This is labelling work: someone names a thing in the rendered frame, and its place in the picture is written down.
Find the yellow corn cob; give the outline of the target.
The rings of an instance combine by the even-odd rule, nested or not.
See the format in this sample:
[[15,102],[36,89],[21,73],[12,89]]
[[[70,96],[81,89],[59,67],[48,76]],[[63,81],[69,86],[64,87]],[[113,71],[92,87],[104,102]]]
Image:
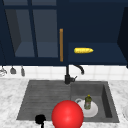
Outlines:
[[75,54],[88,54],[92,53],[94,50],[92,48],[75,48],[74,53]]

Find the dark blue wall cupboard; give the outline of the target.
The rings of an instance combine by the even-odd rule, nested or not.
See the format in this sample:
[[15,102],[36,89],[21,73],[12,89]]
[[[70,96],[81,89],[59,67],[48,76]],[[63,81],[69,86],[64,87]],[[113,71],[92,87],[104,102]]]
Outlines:
[[128,0],[0,0],[0,44],[5,65],[127,65]]

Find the red ball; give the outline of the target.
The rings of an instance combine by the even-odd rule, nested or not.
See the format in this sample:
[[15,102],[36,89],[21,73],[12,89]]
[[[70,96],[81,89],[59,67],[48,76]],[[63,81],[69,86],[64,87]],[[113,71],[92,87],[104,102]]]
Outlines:
[[83,111],[74,101],[59,102],[52,111],[52,123],[55,128],[80,128],[83,123]]

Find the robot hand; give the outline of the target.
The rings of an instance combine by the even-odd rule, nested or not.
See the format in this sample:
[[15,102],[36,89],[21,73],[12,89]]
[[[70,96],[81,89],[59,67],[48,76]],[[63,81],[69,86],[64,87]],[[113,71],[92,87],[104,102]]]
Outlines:
[[43,114],[37,115],[35,117],[35,122],[41,125],[41,128],[44,128],[44,122],[46,121],[46,117]]

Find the olive green bottle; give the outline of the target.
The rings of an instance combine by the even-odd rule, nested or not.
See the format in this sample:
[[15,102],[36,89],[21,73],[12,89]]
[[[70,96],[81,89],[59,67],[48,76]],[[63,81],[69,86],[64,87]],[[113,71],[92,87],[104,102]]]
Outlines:
[[84,108],[85,108],[86,110],[89,110],[89,109],[91,108],[91,101],[92,101],[91,96],[90,96],[90,95],[87,95],[87,96],[85,97],[85,104],[84,104]]

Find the grey sink with draining board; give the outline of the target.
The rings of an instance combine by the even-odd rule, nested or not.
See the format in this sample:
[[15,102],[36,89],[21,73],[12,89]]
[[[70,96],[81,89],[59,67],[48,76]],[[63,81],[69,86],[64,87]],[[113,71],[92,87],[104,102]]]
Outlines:
[[50,121],[57,103],[84,99],[87,95],[98,106],[98,113],[94,117],[85,117],[85,122],[119,122],[107,81],[76,81],[66,85],[60,80],[30,80],[17,119],[34,121],[38,114],[44,114]]

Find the white plate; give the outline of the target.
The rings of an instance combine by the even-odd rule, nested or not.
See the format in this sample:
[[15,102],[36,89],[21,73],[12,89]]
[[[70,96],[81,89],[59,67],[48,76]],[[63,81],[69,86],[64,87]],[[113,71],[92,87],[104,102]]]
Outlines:
[[83,111],[83,115],[85,117],[91,118],[91,117],[94,117],[98,114],[98,106],[94,102],[91,102],[91,108],[90,109],[84,108],[85,101],[80,99],[80,98],[77,98],[75,100],[75,102],[81,107],[81,109]]

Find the black tap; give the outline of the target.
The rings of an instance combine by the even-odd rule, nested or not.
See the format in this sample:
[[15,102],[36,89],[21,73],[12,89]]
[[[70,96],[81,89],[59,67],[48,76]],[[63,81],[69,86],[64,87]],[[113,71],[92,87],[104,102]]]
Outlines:
[[[84,75],[85,71],[82,66],[80,65],[73,65],[81,70],[81,74]],[[69,85],[71,82],[75,82],[76,77],[71,77],[69,74],[69,65],[66,66],[66,75],[65,75],[65,84]]]

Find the hanging grey utensil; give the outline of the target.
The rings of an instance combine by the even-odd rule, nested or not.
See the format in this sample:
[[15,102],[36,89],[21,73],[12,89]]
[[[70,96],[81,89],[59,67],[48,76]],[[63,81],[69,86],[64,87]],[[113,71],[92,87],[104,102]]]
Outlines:
[[25,69],[21,66],[21,76],[25,77]]

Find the hanging grey spatula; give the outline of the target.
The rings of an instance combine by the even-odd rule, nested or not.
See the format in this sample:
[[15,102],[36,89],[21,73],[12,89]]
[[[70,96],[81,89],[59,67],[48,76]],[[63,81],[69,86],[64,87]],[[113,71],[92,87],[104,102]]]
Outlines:
[[16,69],[13,66],[11,66],[10,73],[13,75],[16,74]]

